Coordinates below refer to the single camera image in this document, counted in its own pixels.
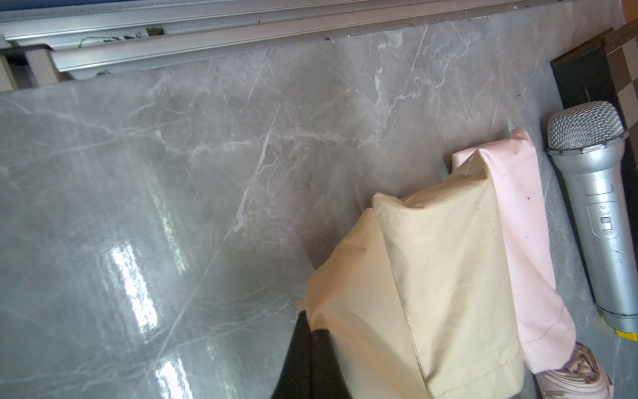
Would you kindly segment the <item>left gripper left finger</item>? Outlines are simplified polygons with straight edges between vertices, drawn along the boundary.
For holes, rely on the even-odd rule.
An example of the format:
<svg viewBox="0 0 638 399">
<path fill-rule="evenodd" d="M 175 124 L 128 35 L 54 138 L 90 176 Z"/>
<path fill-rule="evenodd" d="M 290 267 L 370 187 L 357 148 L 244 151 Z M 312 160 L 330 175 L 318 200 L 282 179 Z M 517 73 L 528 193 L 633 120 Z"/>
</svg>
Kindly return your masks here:
<svg viewBox="0 0 638 399">
<path fill-rule="evenodd" d="M 312 398 L 311 337 L 307 315 L 301 312 L 272 399 Z"/>
</svg>

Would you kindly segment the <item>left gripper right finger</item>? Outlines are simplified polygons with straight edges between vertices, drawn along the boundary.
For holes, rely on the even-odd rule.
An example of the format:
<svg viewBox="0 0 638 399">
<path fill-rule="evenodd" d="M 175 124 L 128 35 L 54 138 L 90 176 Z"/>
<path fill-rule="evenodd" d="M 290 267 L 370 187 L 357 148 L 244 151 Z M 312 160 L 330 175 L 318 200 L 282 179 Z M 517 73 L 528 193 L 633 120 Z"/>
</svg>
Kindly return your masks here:
<svg viewBox="0 0 638 399">
<path fill-rule="evenodd" d="M 328 330 L 311 333 L 312 397 L 315 399 L 350 399 L 347 384 L 337 362 Z"/>
</svg>

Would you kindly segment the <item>cream umbrella sleeve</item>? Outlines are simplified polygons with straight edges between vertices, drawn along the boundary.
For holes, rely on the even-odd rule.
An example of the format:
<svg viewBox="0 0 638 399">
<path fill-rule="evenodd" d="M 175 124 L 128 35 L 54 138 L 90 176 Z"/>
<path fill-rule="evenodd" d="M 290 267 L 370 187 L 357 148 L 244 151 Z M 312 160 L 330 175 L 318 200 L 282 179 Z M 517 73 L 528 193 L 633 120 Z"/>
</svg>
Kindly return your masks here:
<svg viewBox="0 0 638 399">
<path fill-rule="evenodd" d="M 438 186 L 372 207 L 425 387 L 433 398 L 510 398 L 524 382 L 498 198 L 474 153 Z"/>
</svg>

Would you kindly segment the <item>pink umbrella sleeve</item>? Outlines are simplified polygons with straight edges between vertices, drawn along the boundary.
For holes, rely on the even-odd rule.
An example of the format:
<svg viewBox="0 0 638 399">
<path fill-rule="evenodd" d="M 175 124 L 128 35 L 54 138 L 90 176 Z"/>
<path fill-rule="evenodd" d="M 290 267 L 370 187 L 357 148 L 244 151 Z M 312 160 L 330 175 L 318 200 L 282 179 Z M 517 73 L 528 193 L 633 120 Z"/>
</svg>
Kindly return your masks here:
<svg viewBox="0 0 638 399">
<path fill-rule="evenodd" d="M 479 153 L 498 198 L 523 359 L 534 374 L 558 370 L 576 345 L 575 323 L 558 292 L 536 147 L 525 129 L 452 156 L 457 170 Z"/>
</svg>

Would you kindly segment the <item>pink umbrella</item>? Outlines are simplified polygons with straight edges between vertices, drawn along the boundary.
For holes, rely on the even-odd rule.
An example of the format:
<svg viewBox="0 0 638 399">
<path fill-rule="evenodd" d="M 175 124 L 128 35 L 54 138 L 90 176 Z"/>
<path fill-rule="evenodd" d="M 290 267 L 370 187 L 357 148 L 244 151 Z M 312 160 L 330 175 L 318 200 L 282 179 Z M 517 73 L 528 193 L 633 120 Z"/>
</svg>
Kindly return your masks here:
<svg viewBox="0 0 638 399">
<path fill-rule="evenodd" d="M 535 376 L 541 398 L 613 399 L 614 382 L 601 361 L 577 342 L 570 360 L 558 370 Z"/>
</svg>

